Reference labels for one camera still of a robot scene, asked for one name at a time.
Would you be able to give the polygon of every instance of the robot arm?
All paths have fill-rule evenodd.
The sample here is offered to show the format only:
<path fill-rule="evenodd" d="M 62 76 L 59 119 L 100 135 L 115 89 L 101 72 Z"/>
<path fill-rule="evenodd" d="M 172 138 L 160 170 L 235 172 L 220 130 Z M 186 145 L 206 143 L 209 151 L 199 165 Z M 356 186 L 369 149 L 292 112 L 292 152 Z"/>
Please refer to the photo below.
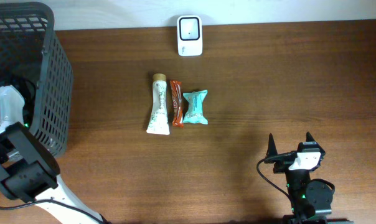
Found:
<path fill-rule="evenodd" d="M 108 223 L 65 185 L 57 161 L 22 125 L 23 106 L 13 86 L 0 86 L 0 191 L 8 199 L 21 199 L 24 206 L 43 208 L 64 224 Z M 3 167 L 13 149 L 21 159 Z"/>
<path fill-rule="evenodd" d="M 321 166 L 325 150 L 314 140 L 310 133 L 306 141 L 299 143 L 297 151 L 278 154 L 272 134 L 268 140 L 266 157 L 257 164 L 259 174 L 272 186 L 284 193 L 290 200 L 293 215 L 285 215 L 285 224 L 296 223 L 336 223 L 353 224 L 354 222 L 328 222 L 326 215 L 332 213 L 331 203 L 335 187 L 322 179 L 310 178 L 310 172 Z M 274 174 L 284 173 L 288 193 L 270 182 L 259 170 L 261 162 L 274 164 Z"/>

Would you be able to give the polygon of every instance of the packaged snack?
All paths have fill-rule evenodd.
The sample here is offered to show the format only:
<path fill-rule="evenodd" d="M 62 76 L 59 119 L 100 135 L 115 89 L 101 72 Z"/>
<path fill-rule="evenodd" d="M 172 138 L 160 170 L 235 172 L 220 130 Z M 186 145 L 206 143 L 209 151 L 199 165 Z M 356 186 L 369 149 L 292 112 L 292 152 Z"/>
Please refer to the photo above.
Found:
<path fill-rule="evenodd" d="M 166 88 L 166 76 L 160 73 L 153 75 L 153 107 L 146 130 L 149 134 L 170 134 L 167 124 Z"/>
<path fill-rule="evenodd" d="M 177 80 L 170 81 L 171 86 L 171 96 L 173 99 L 174 107 L 174 119 L 173 126 L 175 127 L 184 127 L 182 123 L 182 98 L 181 98 L 181 82 Z"/>
<path fill-rule="evenodd" d="M 184 117 L 183 123 L 207 124 L 207 120 L 203 116 L 202 109 L 202 103 L 207 95 L 207 90 L 192 93 L 184 93 L 183 95 L 189 103 L 188 111 Z"/>

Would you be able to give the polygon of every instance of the red wrapper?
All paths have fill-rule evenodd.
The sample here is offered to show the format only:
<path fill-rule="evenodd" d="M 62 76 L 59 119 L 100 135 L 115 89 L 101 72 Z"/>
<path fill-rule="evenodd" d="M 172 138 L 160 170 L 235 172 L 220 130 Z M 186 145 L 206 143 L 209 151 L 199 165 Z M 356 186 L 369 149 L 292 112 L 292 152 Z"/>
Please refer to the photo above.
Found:
<path fill-rule="evenodd" d="M 174 119 L 173 126 L 184 127 L 182 123 L 182 98 L 181 98 L 181 82 L 177 80 L 170 81 L 171 96 L 173 99 Z"/>

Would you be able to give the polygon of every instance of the white device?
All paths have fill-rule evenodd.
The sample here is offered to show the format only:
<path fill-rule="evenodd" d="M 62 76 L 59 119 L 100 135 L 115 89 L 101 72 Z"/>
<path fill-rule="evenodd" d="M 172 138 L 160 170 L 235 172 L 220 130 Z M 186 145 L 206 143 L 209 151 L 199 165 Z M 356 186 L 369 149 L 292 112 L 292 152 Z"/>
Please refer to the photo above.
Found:
<path fill-rule="evenodd" d="M 303 144 L 317 144 L 317 142 L 303 142 Z M 320 152 L 298 152 L 297 158 L 294 160 L 293 164 L 289 166 L 289 170 L 311 170 L 318 165 L 320 157 Z"/>
<path fill-rule="evenodd" d="M 180 16 L 177 19 L 178 54 L 197 56 L 203 49 L 202 20 L 199 16 Z"/>
<path fill-rule="evenodd" d="M 16 122 L 24 124 L 24 105 L 24 98 L 12 85 L 0 87 L 0 134 Z"/>

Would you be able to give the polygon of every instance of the black bracket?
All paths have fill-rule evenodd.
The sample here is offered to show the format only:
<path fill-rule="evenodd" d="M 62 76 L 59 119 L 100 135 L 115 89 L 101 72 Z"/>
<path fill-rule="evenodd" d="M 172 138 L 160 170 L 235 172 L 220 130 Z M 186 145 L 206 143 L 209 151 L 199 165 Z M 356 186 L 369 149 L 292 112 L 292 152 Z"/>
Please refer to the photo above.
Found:
<path fill-rule="evenodd" d="M 22 159 L 5 167 L 8 157 L 4 144 L 12 144 Z M 33 202 L 43 191 L 58 187 L 59 174 L 57 161 L 21 123 L 0 134 L 0 191 L 8 199 Z"/>

